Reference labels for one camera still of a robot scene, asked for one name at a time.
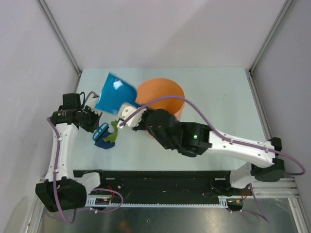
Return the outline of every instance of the green plush toy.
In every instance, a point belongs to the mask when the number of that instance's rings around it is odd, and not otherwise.
[[[117,124],[118,124],[118,121],[116,121],[116,120],[111,122],[111,125],[112,125],[112,127],[114,129],[114,132],[111,135],[109,135],[109,136],[104,138],[105,142],[115,142],[116,141],[116,139],[118,137],[118,127],[117,127]]]

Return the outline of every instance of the white table surface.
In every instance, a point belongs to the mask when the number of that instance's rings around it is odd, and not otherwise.
[[[77,92],[93,90],[99,94],[108,72],[135,87],[154,77],[172,79],[218,130],[252,140],[265,139],[242,67],[84,69]],[[116,116],[103,113],[100,123],[115,119]],[[187,104],[181,121],[204,123]],[[108,150],[95,146],[92,134],[81,129],[72,153],[75,170],[233,170],[245,163],[207,153],[189,158],[176,150],[165,150],[145,132],[127,127],[119,129],[115,147]]]

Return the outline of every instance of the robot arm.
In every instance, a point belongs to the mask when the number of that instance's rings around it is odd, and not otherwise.
[[[118,125],[120,128],[123,127],[123,121],[136,109],[135,106],[128,103],[122,105],[118,112],[120,118]],[[269,150],[281,150],[282,145],[279,138],[258,142],[220,132],[231,139],[231,141],[226,141],[216,135],[208,125],[195,122],[179,122],[174,115],[163,109],[143,109],[131,118],[126,125],[135,131],[148,131],[163,148],[177,150],[188,157],[196,157],[202,154],[204,156],[219,154],[246,161],[245,165],[230,173],[230,186],[233,188],[245,188],[255,180],[276,182],[285,173],[284,161],[278,159],[277,154]],[[233,143],[233,141],[259,145],[266,149],[249,147]]]
[[[35,192],[50,212],[58,211],[53,193],[54,182],[63,210],[84,207],[86,195],[100,185],[99,173],[75,178],[71,167],[71,151],[79,128],[93,133],[99,127],[101,113],[84,105],[85,101],[81,104],[79,94],[65,94],[63,105],[48,119],[53,127],[51,161],[45,181],[36,185]]]

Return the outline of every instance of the gray wall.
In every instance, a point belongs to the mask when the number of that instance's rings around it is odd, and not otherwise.
[[[83,68],[129,68],[250,67],[284,1],[46,2]]]
[[[2,0],[0,29],[0,232],[18,233],[51,156],[45,119],[77,77],[35,0]]]
[[[296,177],[311,217],[311,1],[298,0],[255,71],[273,134],[307,168]],[[299,171],[287,163],[290,171]]]

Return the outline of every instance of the purple cable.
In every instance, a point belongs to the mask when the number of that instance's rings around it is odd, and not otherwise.
[[[91,92],[87,95],[86,101],[87,101],[87,99],[90,97],[91,94],[93,94],[94,96],[97,96],[97,94],[96,94],[95,92],[91,91]],[[48,123],[51,125],[51,127],[53,128],[53,130],[54,130],[54,132],[55,132],[55,134],[56,134],[57,139],[59,139],[59,138],[60,138],[59,132],[58,132],[57,128],[53,125],[53,123],[51,122],[51,119],[50,119],[49,117],[47,118],[47,121],[48,121]],[[60,154],[60,143],[61,143],[61,142],[60,142],[59,140],[57,140],[57,148],[56,148],[56,156],[55,156],[54,172],[53,172],[53,193],[54,193],[54,198],[55,198],[55,203],[56,203],[57,209],[58,209],[58,211],[59,211],[59,213],[60,213],[62,219],[63,219],[67,224],[72,225],[72,224],[74,223],[74,221],[75,221],[75,218],[76,218],[76,209],[74,209],[73,218],[72,218],[72,221],[70,222],[70,221],[66,218],[66,216],[65,216],[65,214],[64,214],[64,212],[63,212],[63,210],[62,210],[62,207],[61,207],[61,205],[60,205],[60,201],[59,201],[59,198],[58,198],[58,194],[57,194],[57,185],[56,185],[57,173],[56,173],[56,169],[57,169],[57,164],[58,164],[59,154]],[[119,195],[120,198],[121,198],[121,203],[120,203],[116,208],[114,208],[114,209],[112,209],[112,210],[109,210],[109,211],[99,211],[99,210],[98,210],[98,212],[101,212],[101,213],[110,213],[110,212],[112,212],[112,211],[115,211],[115,210],[119,209],[119,208],[123,205],[123,196],[122,196],[119,192],[117,192],[117,191],[110,190],[110,189],[105,189],[105,188],[97,188],[97,189],[94,189],[93,191],[108,191],[108,192],[112,192],[112,193],[115,193],[115,194]]]
[[[216,133],[217,136],[219,136],[221,139],[227,141],[227,142],[231,142],[231,139],[230,138],[227,138],[225,137],[224,135],[222,135],[212,124],[211,122],[204,116],[204,114],[200,111],[200,109],[195,106],[194,103],[192,103],[190,100],[186,99],[186,98],[183,98],[181,96],[162,96],[162,97],[159,97],[159,98],[156,98],[142,106],[140,106],[137,110],[135,110],[127,119],[124,120],[124,122],[122,122],[120,124],[120,126],[124,126],[133,116],[135,116],[138,112],[140,112],[142,109],[144,108],[147,108],[150,104],[153,104],[159,100],[165,100],[165,99],[179,99],[179,100],[183,100],[184,102],[188,103],[192,108],[194,108],[197,113],[203,118],[203,120],[206,122],[206,124],[211,127],[211,129]],[[242,141],[238,141],[238,140],[233,140],[232,143],[236,143],[236,144],[239,144],[239,145],[242,145],[242,146],[247,146],[247,147],[253,147],[253,148],[257,148],[257,149],[260,149],[260,150],[267,150],[266,147],[263,147],[263,146],[259,146],[259,145],[256,145],[256,144],[252,144],[252,143],[248,143],[248,142],[242,142]],[[295,158],[293,158],[292,156],[284,153],[284,152],[281,152],[281,151],[277,151],[277,150],[273,150],[273,149],[268,149],[269,152],[272,152],[272,153],[275,153],[275,154],[279,154],[279,155],[282,155],[286,158],[288,158],[289,160],[293,161],[294,163],[296,163],[300,168],[301,168],[301,172],[299,173],[293,173],[293,172],[286,172],[286,174],[289,174],[289,175],[296,175],[296,176],[299,176],[299,175],[303,175],[306,173],[306,169],[305,167],[298,161],[296,160]]]
[[[232,211],[232,210],[230,210],[229,207],[227,208],[227,210],[230,211],[230,212],[232,212],[232,213],[243,213],[243,212],[245,212],[245,213],[251,213],[251,214],[257,215],[257,216],[263,218],[265,221],[267,221],[267,219],[266,219],[263,215],[257,213],[256,211],[253,211],[253,210],[237,210],[237,211]]]
[[[89,98],[92,94],[93,94],[94,97],[98,97],[98,95],[96,94],[96,92],[91,91],[91,92],[87,95],[87,97],[86,97],[86,102],[87,102],[88,98]]]
[[[60,135],[59,135],[59,132],[57,130],[57,128],[53,125],[53,123],[51,122],[51,119],[48,117],[47,118],[47,121],[49,122],[49,124],[51,125],[51,127],[53,128],[55,134],[56,134],[56,138],[60,138]],[[70,222],[63,210],[62,210],[62,207],[60,205],[60,202],[59,202],[59,198],[58,198],[58,194],[57,194],[57,185],[56,185],[56,179],[57,179],[57,176],[56,176],[56,169],[57,169],[57,164],[58,164],[58,159],[59,159],[59,152],[60,152],[60,141],[57,140],[57,149],[56,149],[56,157],[55,157],[55,162],[54,162],[54,172],[53,172],[53,193],[54,193],[54,198],[55,198],[55,203],[56,203],[56,206],[57,206],[57,209],[62,217],[62,219],[69,225],[72,225],[75,221],[75,217],[76,217],[76,210],[74,210],[73,212],[73,218],[72,218],[72,221]]]
[[[251,188],[251,191],[252,191],[254,200],[255,200],[255,202],[256,202],[258,208],[260,209],[260,212],[262,213],[264,219],[265,219],[268,223],[270,223],[270,220],[269,220],[269,218],[267,217],[267,215],[264,213],[264,211],[263,211],[263,209],[262,209],[262,206],[261,206],[261,204],[259,203],[259,200],[256,198],[256,195],[255,195],[255,192],[254,192],[254,189],[253,189],[252,184],[250,183],[249,186],[250,186],[250,188]]]
[[[119,197],[121,198],[121,203],[116,208],[113,208],[112,210],[97,210],[97,212],[100,212],[100,213],[110,213],[110,212],[113,212],[113,211],[119,209],[123,205],[123,203],[124,203],[124,199],[123,199],[123,196],[121,195],[121,193],[119,193],[119,192],[117,192],[115,190],[106,189],[106,188],[94,188],[92,191],[107,191],[107,192],[118,194]]]

